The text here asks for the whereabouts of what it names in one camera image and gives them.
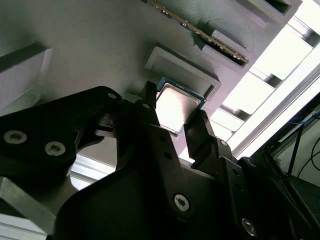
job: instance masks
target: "metal frame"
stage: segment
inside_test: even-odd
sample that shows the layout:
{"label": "metal frame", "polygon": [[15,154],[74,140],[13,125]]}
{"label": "metal frame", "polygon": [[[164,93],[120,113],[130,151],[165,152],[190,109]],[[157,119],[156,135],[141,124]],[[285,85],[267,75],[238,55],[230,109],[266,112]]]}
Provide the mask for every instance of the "metal frame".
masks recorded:
{"label": "metal frame", "polygon": [[[228,140],[237,159],[241,156],[251,156],[319,93],[320,64],[315,61],[319,54],[320,44]],[[284,92],[288,90],[289,94],[284,97]],[[272,107],[278,103],[278,98],[283,100],[275,108]]]}

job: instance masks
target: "black plastic bracket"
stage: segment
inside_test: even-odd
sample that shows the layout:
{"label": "black plastic bracket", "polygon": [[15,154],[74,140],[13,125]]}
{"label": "black plastic bracket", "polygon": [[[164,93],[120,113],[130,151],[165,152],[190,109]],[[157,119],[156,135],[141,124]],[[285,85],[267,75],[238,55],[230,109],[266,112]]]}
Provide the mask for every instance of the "black plastic bracket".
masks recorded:
{"label": "black plastic bracket", "polygon": [[250,199],[243,171],[233,159],[230,147],[215,136],[203,110],[195,113],[184,125],[184,132],[189,156],[195,160],[191,167],[213,176],[224,186],[230,219],[233,219],[239,233],[247,235],[242,221],[252,221]]}

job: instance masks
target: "gold contact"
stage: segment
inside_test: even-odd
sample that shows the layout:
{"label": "gold contact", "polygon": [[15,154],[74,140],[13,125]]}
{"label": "gold contact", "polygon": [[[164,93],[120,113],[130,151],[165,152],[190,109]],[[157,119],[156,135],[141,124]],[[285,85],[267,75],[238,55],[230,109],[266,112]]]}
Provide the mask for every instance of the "gold contact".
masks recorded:
{"label": "gold contact", "polygon": [[203,31],[201,31],[200,29],[196,28],[195,26],[190,24],[188,21],[182,19],[181,17],[179,17],[178,15],[173,13],[172,11],[166,9],[164,6],[160,5],[156,1],[154,1],[154,0],[142,0],[142,1],[145,2],[145,3],[150,3],[155,8],[160,9],[161,13],[165,14],[168,18],[175,19],[177,22],[180,23],[181,26],[183,26],[184,28],[186,28],[189,31],[193,32],[194,34],[199,36],[201,39],[206,41],[207,43],[216,45],[217,47],[219,47],[219,49],[221,51],[225,52],[226,54],[230,55],[231,57],[233,57],[235,59],[238,59],[238,60],[244,62],[245,64],[248,63],[248,60],[245,59],[241,54],[239,54],[238,52],[232,50],[230,47],[222,44],[218,40],[214,39],[212,36],[207,35]]}

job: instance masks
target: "cpu processor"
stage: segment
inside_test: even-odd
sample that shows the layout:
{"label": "cpu processor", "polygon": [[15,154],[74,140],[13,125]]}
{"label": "cpu processor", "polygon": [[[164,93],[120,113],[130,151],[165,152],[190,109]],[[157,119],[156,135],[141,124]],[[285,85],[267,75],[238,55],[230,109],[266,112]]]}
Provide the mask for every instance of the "cpu processor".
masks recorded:
{"label": "cpu processor", "polygon": [[203,96],[163,77],[157,86],[156,114],[160,125],[179,135],[188,118],[205,104]]}

